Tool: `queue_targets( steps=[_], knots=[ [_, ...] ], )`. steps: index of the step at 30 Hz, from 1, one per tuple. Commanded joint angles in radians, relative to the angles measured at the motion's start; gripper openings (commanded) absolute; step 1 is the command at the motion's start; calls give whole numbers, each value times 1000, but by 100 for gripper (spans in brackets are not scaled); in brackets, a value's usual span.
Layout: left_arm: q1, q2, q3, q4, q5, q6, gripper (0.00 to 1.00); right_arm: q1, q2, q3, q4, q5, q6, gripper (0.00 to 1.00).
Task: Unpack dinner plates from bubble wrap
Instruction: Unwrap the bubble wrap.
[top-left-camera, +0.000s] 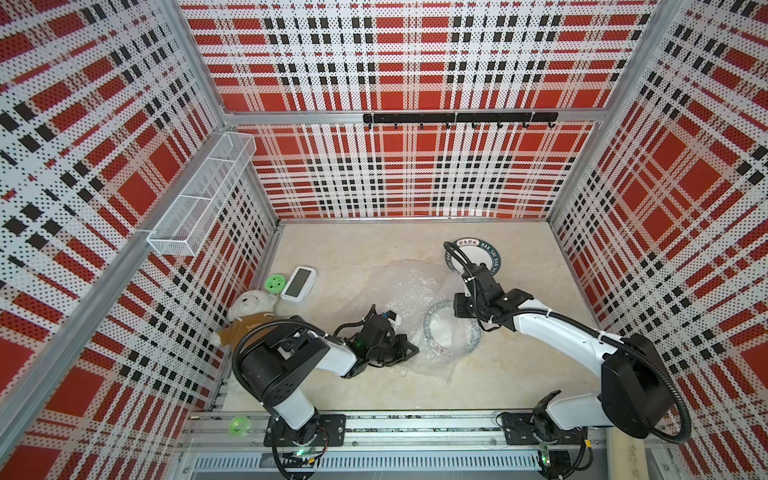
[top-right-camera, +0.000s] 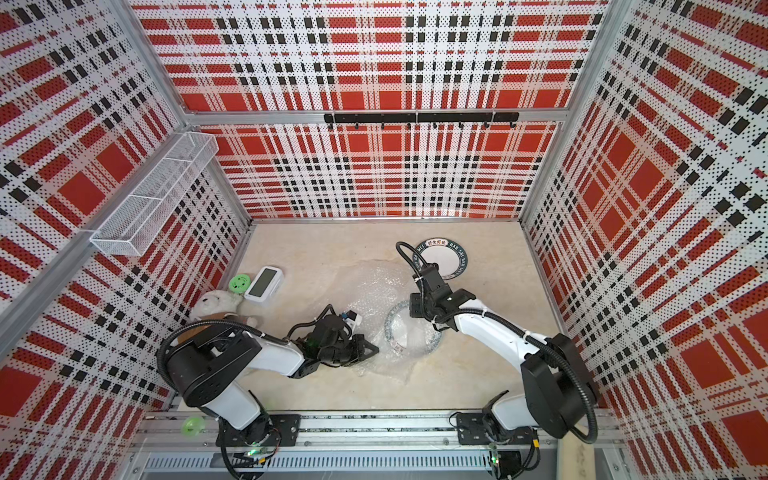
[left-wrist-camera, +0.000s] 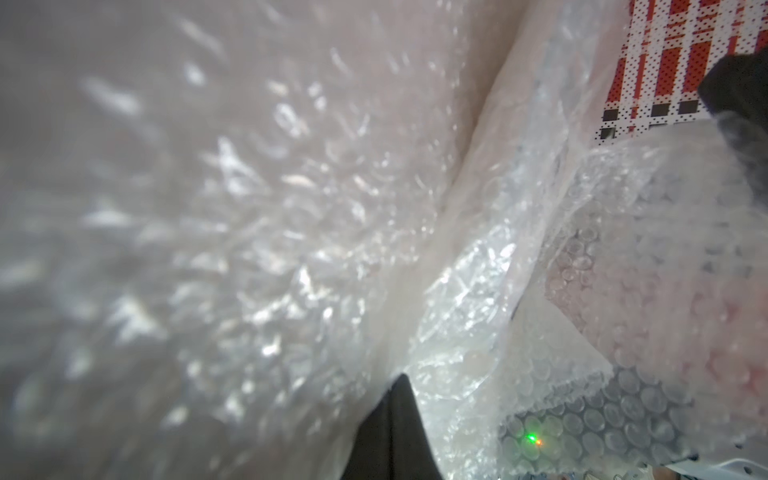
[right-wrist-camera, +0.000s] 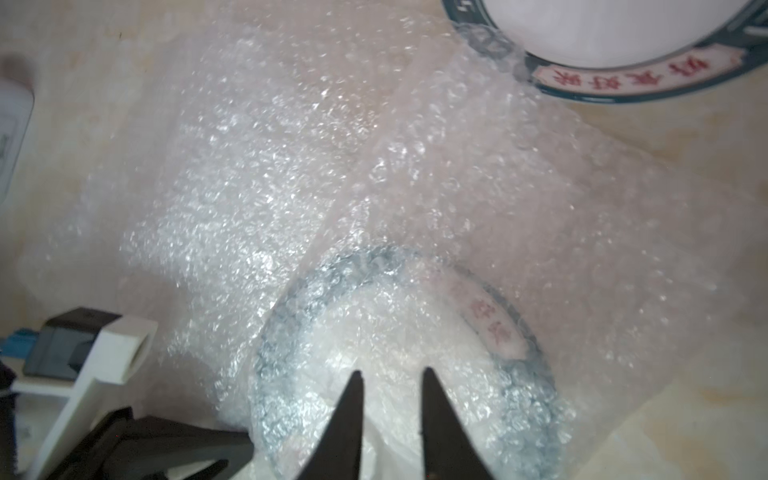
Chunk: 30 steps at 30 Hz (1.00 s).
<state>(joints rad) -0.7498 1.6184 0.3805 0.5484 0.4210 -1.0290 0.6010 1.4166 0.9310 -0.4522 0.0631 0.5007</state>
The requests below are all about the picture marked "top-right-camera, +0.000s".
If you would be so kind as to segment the grey rimmed plate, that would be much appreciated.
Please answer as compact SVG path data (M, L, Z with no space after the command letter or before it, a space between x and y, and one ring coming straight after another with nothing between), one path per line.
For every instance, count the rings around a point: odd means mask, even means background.
M385 340L396 357L417 359L434 352L440 345L442 333L428 322L410 314L408 300L399 302L388 312L384 322Z
M436 263L445 281L461 276L468 266L468 254L459 243L444 237L426 239L416 247L429 263Z

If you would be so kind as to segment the bubble wrap of plate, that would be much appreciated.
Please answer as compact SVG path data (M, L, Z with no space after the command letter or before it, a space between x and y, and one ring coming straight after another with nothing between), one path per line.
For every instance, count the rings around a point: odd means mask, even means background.
M380 352L356 366L363 375L376 374L405 384L418 362L417 359L399 358L389 348L384 336L384 322L393 306L409 301L417 291L407 267L386 260L367 260L343 267L331 288L333 303L358 314L359 325L354 330L376 345Z

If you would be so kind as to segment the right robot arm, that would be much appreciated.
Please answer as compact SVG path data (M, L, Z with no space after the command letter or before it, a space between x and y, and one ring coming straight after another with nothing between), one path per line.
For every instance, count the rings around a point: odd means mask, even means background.
M467 290L452 290L435 263L417 264L413 271L418 288L410 297L413 317L438 332L452 330L484 344L521 376L521 395L502 392L483 408L490 441L507 443L517 430L538 428L557 439L572 434L585 444L596 443L599 391L569 337L525 330Z

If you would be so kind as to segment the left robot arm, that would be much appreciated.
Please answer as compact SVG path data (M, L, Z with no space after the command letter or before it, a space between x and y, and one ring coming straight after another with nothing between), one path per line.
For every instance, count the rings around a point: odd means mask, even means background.
M256 395L239 384L247 371L302 379L319 367L348 368L379 354L356 331L354 311L327 305L313 320L293 325L284 338L225 314L171 333L156 353L158 373L185 404L220 421L219 446L277 443L281 428Z

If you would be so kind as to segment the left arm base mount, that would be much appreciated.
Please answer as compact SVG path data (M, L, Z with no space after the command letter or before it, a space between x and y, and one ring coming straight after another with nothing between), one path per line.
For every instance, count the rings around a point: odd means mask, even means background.
M299 434L299 414L262 414L242 430L237 430L225 421L225 428L219 430L215 445L226 448L246 446L293 447Z

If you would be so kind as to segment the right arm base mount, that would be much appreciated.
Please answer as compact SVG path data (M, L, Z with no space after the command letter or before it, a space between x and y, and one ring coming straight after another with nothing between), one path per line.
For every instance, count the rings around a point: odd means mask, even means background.
M458 442L463 446L479 445L521 445L526 446L537 439L537 431L532 427L520 427L505 430L489 414L472 412L454 412L449 419L454 426Z

